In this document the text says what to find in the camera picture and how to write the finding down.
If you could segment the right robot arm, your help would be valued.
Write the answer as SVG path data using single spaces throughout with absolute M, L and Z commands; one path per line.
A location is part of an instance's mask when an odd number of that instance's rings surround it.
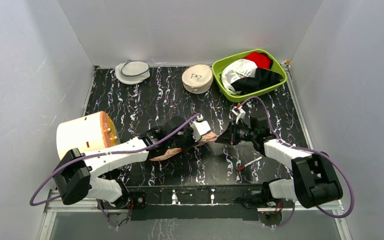
M 278 161 L 292 171 L 291 179 L 276 178 L 262 184 L 261 191 L 238 197 L 236 201 L 275 207 L 281 200 L 299 202 L 312 208 L 343 197 L 343 189 L 333 164 L 326 157 L 287 146 L 272 133 L 266 117 L 231 121 L 216 142 L 235 146 L 251 142 L 261 155 Z

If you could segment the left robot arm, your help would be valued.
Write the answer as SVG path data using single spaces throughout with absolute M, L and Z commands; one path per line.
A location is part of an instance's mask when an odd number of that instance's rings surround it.
M 90 198 L 124 208 L 130 200 L 125 184 L 104 179 L 104 174 L 133 163 L 167 159 L 169 150 L 187 151 L 199 145 L 210 130 L 201 115 L 190 119 L 175 116 L 164 125 L 120 142 L 105 112 L 87 115 L 57 127 L 60 162 L 51 176 L 65 205 Z

